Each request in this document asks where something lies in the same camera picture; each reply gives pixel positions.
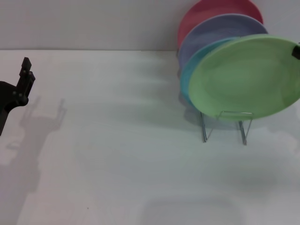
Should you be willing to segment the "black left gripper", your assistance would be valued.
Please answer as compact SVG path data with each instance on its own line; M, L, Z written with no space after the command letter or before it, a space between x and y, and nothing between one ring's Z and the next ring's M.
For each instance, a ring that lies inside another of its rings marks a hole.
M9 113L16 107L27 105L29 101L28 96L35 81L30 69L30 59L24 57L17 86L0 82L0 134L3 132Z

